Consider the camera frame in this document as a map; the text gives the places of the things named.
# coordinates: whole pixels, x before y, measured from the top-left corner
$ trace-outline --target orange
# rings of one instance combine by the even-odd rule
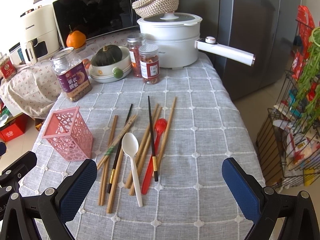
[[[74,47],[75,49],[79,49],[81,46],[85,44],[86,36],[81,31],[72,31],[68,35],[67,38],[67,46]]]

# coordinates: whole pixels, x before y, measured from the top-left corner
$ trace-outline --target white grid pattern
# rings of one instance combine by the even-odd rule
[[[201,73],[205,76],[193,77],[193,75],[201,75]],[[162,69],[161,75],[163,78],[161,83],[153,86],[145,86],[141,80],[133,78],[131,75],[129,78],[113,83],[112,86],[109,84],[93,83],[93,90],[77,103],[70,103],[64,96],[60,96],[53,107],[52,110],[64,109],[75,105],[80,106],[81,115],[84,120],[86,120],[87,126],[94,136],[94,148],[98,145],[93,152],[95,154],[95,160],[98,161],[102,156],[102,151],[106,148],[105,144],[107,143],[110,130],[109,125],[114,114],[118,114],[120,119],[124,119],[129,110],[128,107],[130,103],[133,103],[133,110],[137,112],[140,118],[131,130],[138,139],[141,140],[148,122],[146,116],[147,108],[141,107],[141,103],[146,101],[144,95],[146,93],[151,94],[150,96],[153,103],[160,103],[163,107],[163,117],[166,118],[170,112],[169,107],[173,99],[168,98],[168,93],[170,92],[178,96],[169,142],[160,167],[159,182],[154,183],[156,194],[154,194],[154,190],[150,188],[148,194],[143,196],[144,207],[141,209],[137,207],[135,196],[128,197],[128,190],[124,188],[124,178],[127,177],[130,165],[127,158],[124,158],[121,169],[121,179],[119,179],[118,183],[118,193],[114,201],[114,213],[106,214],[106,207],[97,206],[99,181],[101,179],[101,173],[99,172],[97,181],[84,200],[76,218],[67,224],[77,240],[87,239],[89,237],[98,240],[102,237],[104,238],[105,234],[111,239],[133,239],[134,237],[130,227],[136,230],[137,233],[135,237],[140,237],[141,239],[177,239],[175,232],[180,232],[181,236],[179,235],[179,237],[185,239],[221,239],[219,233],[222,233],[222,238],[241,240],[246,235],[246,232],[249,231],[252,223],[244,219],[220,175],[222,161],[232,155],[248,173],[254,175],[261,184],[264,184],[257,157],[238,110],[229,99],[228,94],[221,84],[221,80],[212,68],[208,58],[202,53],[199,54],[199,60],[193,65],[178,71]],[[187,80],[185,84],[186,89],[180,90],[180,84],[185,80]],[[191,84],[191,81],[193,82],[194,80],[197,81],[196,86],[200,86],[200,89],[193,88],[195,84]],[[173,90],[172,88],[168,90],[168,81],[171,82],[170,85],[172,85],[173,81]],[[155,91],[145,91],[154,88],[156,88]],[[199,92],[210,92],[213,96],[200,96],[199,101],[199,98],[193,97],[195,93]],[[135,98],[135,95],[138,93],[140,93],[140,97]],[[190,100],[189,106],[186,105],[182,107],[184,104],[187,104],[187,102],[181,100],[182,97],[180,97],[180,95],[182,93],[188,94]],[[110,99],[110,101],[112,100],[112,96],[116,95],[114,103],[110,103],[108,107],[105,108],[95,108],[97,102],[99,102],[98,99],[101,98],[102,95],[108,96],[108,100]],[[127,95],[137,100],[134,102],[126,102]],[[94,98],[94,100],[92,101],[91,107],[82,107],[82,105],[87,105],[87,102],[91,102],[92,98]],[[206,103],[212,104],[212,106],[206,107]],[[184,111],[190,110],[192,119],[190,124],[192,126],[185,128],[183,127],[185,125],[183,121],[188,122],[188,118],[183,116],[186,113]],[[206,118],[202,113],[204,110],[208,110],[212,114],[210,120],[214,120],[214,122],[210,124],[211,127],[201,127],[201,125],[197,124],[199,120]],[[192,131],[191,134],[193,134],[191,137],[187,134],[190,130]],[[213,132],[218,134],[221,131],[223,134],[221,140],[218,138],[207,140],[210,134],[203,138],[197,137],[199,132]],[[177,132],[180,132],[184,138],[174,138],[174,140],[170,142],[170,137],[173,136],[173,133]],[[58,179],[54,181],[51,176],[55,174],[57,176],[61,175],[62,179],[64,179],[68,173],[72,174],[80,165],[80,163],[77,162],[67,163],[60,158],[45,140],[40,139],[41,135],[42,132],[40,132],[33,149],[38,157],[37,169],[34,168],[21,182],[21,193],[23,195],[41,194],[46,187],[53,186],[52,183],[59,184],[61,182],[61,180]],[[175,147],[175,143],[177,143],[179,139],[190,141],[190,145],[193,145],[194,149],[190,147],[184,149],[184,152],[180,152],[179,149]],[[215,165],[214,167],[210,167],[210,161]],[[189,165],[190,167],[182,167],[182,163],[186,163],[187,166]],[[170,164],[174,167],[173,170],[170,170]],[[193,180],[192,173],[184,179],[184,182],[189,184],[188,186],[183,184],[173,185],[170,183],[171,177],[176,176],[174,171],[178,173],[188,172],[188,168],[191,168],[192,165],[194,165],[194,170],[191,171],[195,174],[195,183],[191,183]],[[213,181],[209,182],[211,176],[214,176]],[[196,197],[195,199],[191,199],[194,190],[196,190]],[[169,195],[170,192],[173,191],[179,192],[180,197],[172,200]],[[207,191],[215,194],[215,197],[211,199],[210,193]],[[207,203],[208,200],[210,200],[209,206],[203,206],[204,204],[202,202]],[[185,203],[181,205],[182,207],[175,210],[175,204],[184,201]],[[202,219],[202,217],[206,216],[205,213],[207,209],[208,211],[212,211],[210,220]],[[175,212],[181,212],[184,215],[174,219],[176,217]],[[47,237],[43,225],[41,223],[38,225],[40,233]]]

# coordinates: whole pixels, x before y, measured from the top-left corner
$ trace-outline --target pumpkin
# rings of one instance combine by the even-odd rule
[[[86,36],[80,32],[80,31],[72,31],[71,26],[69,25],[70,28],[70,34],[68,35],[67,38],[67,46],[68,47],[74,47],[75,49],[79,49],[85,44]]]
[[[122,60],[122,51],[116,45],[107,45],[99,49],[97,54],[92,59],[92,64],[95,66],[108,66]]]

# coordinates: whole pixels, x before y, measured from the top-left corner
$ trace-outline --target red plastic spoon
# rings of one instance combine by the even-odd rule
[[[163,132],[165,131],[165,129],[167,128],[167,121],[164,118],[159,119],[158,121],[156,121],[156,125],[155,125],[155,129],[157,132],[157,138],[155,141],[155,152],[157,155],[157,151],[158,151],[158,146],[159,146],[159,141],[160,141],[160,137],[163,134]],[[146,194],[148,192],[149,189],[149,185],[152,179],[152,174],[153,174],[153,163],[152,163],[152,156],[150,158],[149,164],[148,164],[148,168],[146,171],[146,174],[144,176],[144,180],[143,180],[143,184],[142,184],[142,190],[141,193],[142,194]]]

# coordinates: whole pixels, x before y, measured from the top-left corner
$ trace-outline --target white plate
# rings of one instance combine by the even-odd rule
[[[128,66],[123,71],[123,76],[121,78],[115,78],[113,75],[105,76],[105,77],[97,77],[97,76],[92,76],[91,75],[91,73],[93,73],[93,68],[90,65],[90,67],[89,67],[89,75],[94,81],[96,81],[98,83],[111,83],[111,82],[115,82],[115,81],[118,81],[118,80],[123,79],[124,77],[126,77],[131,72],[131,69],[132,69],[131,65]]]
[[[75,49],[75,52],[78,53],[81,50],[84,50],[87,47],[87,43],[85,42],[80,48]]]
[[[130,64],[129,66],[127,66],[127,67],[123,70],[123,72],[127,71],[127,70],[130,69],[131,67],[132,67],[132,65]],[[113,75],[108,75],[108,76],[96,76],[96,75],[95,75],[95,72],[94,72],[94,70],[93,70],[92,65],[89,66],[88,71],[89,71],[89,75],[90,75],[92,78],[95,78],[95,79],[106,79],[106,78],[113,77]]]

